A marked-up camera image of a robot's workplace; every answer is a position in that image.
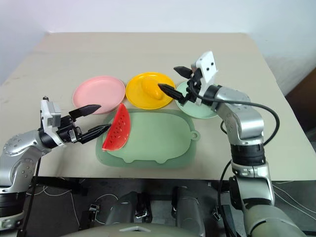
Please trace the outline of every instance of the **pink plate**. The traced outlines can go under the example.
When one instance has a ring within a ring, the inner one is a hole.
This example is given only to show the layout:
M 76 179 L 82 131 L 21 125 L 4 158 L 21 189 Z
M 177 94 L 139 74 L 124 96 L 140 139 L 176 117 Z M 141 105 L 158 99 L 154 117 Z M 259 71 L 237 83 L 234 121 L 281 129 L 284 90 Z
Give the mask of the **pink plate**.
M 80 108 L 86 105 L 101 105 L 94 114 L 102 114 L 117 107 L 125 96 L 124 83 L 111 76 L 90 78 L 77 87 L 73 94 L 73 104 Z

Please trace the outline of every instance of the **beige tabletop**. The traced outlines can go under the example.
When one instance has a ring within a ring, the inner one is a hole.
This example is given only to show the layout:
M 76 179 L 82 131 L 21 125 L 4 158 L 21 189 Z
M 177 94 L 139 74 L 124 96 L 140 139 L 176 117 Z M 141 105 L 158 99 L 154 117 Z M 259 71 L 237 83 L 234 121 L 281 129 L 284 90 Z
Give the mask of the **beige tabletop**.
M 0 88 L 0 146 L 11 136 L 37 129 L 40 99 L 59 104 L 62 115 L 74 109 L 72 94 L 88 78 L 112 75 L 125 84 L 135 75 L 167 74 L 176 85 L 185 81 L 174 66 L 190 67 L 212 50 L 216 83 L 249 95 L 255 103 L 274 109 L 281 120 L 279 133 L 265 147 L 273 180 L 316 179 L 316 155 L 255 43 L 245 34 L 172 33 L 60 33 L 47 35 Z M 133 106 L 125 99 L 128 108 Z M 177 109 L 171 102 L 166 109 Z M 261 111 L 265 138 L 275 121 Z M 90 115 L 76 122 L 83 131 L 102 123 L 106 115 Z M 101 164 L 96 141 L 55 148 L 42 158 L 41 176 L 100 178 L 219 179 L 231 159 L 230 144 L 220 130 L 221 119 L 193 119 L 201 134 L 194 162 L 181 169 L 117 168 Z

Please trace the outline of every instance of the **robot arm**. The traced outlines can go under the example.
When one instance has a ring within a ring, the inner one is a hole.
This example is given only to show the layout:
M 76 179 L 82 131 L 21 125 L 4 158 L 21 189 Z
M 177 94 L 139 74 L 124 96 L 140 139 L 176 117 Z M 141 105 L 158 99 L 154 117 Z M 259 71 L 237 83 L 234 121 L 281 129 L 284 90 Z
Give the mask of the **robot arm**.
M 187 95 L 184 97 L 166 84 L 159 84 L 160 89 L 181 104 L 191 101 L 210 106 L 225 123 L 234 173 L 230 178 L 231 201 L 244 213 L 247 235 L 305 236 L 280 209 L 274 207 L 275 196 L 264 153 L 264 123 L 251 106 L 249 97 L 243 92 L 214 85 L 217 69 L 212 52 L 198 58 L 192 69 L 174 69 L 189 79 Z
M 44 97 L 41 100 L 41 128 L 15 135 L 4 145 L 0 157 L 0 231 L 18 228 L 24 217 L 23 205 L 38 160 L 57 146 L 86 143 L 109 129 L 100 125 L 82 134 L 74 122 L 100 105 L 88 105 L 61 117 L 59 107 Z

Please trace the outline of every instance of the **green silicone mat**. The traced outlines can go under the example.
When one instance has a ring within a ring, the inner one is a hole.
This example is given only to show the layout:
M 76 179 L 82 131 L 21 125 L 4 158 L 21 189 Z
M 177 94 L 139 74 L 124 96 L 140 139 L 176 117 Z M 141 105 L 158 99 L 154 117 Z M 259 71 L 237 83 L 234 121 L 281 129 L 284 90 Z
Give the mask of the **green silicone mat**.
M 96 154 L 102 164 L 115 167 L 181 168 L 194 159 L 199 133 L 186 114 L 178 110 L 128 111 L 132 129 L 122 149 L 104 152 L 101 147 L 107 134 L 97 139 Z M 110 123 L 115 113 L 111 112 L 104 123 Z

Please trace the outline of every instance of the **watermelon slice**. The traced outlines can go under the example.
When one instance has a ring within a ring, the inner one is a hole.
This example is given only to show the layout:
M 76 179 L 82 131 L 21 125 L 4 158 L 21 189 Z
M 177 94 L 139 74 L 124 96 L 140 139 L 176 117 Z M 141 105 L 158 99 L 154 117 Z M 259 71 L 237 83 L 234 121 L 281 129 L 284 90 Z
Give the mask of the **watermelon slice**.
M 121 149 L 128 140 L 129 132 L 129 113 L 125 105 L 123 103 L 120 103 L 108 135 L 103 143 L 102 150 L 116 151 Z

